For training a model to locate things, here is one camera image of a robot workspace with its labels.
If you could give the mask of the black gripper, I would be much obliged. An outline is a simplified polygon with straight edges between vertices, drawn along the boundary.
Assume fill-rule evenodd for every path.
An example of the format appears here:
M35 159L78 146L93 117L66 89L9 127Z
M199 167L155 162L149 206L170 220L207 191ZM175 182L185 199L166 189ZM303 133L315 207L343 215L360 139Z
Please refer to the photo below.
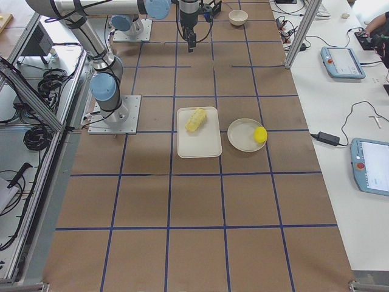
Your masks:
M179 21L182 27L182 32L188 44L188 53L196 47L195 26L198 24L199 1L198 0L183 0L179 1Z

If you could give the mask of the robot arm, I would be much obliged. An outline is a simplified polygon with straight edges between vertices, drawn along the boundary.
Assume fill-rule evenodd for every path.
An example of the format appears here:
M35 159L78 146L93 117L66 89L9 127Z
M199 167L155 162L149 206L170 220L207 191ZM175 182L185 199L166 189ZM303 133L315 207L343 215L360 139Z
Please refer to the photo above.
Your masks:
M90 15L148 15L154 19L164 19L170 11L172 1L28 1L35 12L47 18L48 22L61 21L75 35L87 52L94 68L89 82L92 96L100 107L101 119L88 124L99 131L126 133L126 122L136 122L130 118L138 110L126 104L127 99L120 93L123 75L122 62L105 46L88 21Z
M170 12L171 1L146 0L137 1L139 13L127 15L112 15L111 24L116 31L121 31L128 36L137 36L144 31L139 14L148 15L156 20L166 18Z

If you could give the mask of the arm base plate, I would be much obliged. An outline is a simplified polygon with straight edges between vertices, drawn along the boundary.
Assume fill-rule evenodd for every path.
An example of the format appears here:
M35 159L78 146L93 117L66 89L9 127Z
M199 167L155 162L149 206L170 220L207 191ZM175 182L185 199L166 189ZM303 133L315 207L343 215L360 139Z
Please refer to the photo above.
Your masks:
M141 96L121 96L122 104L113 113L102 111L95 102L94 111L88 126L89 134L136 134L139 121Z
M113 42L115 43L137 43L149 42L151 36L151 19L137 19L131 21L114 21L112 25L115 28Z

